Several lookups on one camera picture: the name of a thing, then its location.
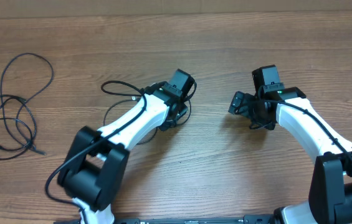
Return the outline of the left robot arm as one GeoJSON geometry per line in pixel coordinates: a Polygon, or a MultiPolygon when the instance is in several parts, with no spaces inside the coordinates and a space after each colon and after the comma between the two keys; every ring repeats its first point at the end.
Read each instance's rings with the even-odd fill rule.
{"type": "Polygon", "coordinates": [[[131,150],[152,130],[178,126],[190,114],[197,83],[176,70],[168,82],[154,83],[135,95],[137,104],[98,130],[83,127],[64,163],[55,171],[57,183],[78,207],[81,223],[113,223],[111,204],[121,186],[131,150]]]}

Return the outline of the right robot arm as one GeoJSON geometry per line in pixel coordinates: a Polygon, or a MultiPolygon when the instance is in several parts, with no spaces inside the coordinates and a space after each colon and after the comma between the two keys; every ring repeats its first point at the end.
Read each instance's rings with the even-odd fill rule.
{"type": "Polygon", "coordinates": [[[255,94],[238,91],[229,112],[250,129],[285,128],[314,163],[308,199],[254,215],[252,223],[352,223],[352,142],[338,134],[297,87],[281,82],[275,65],[252,72],[255,94]]]}

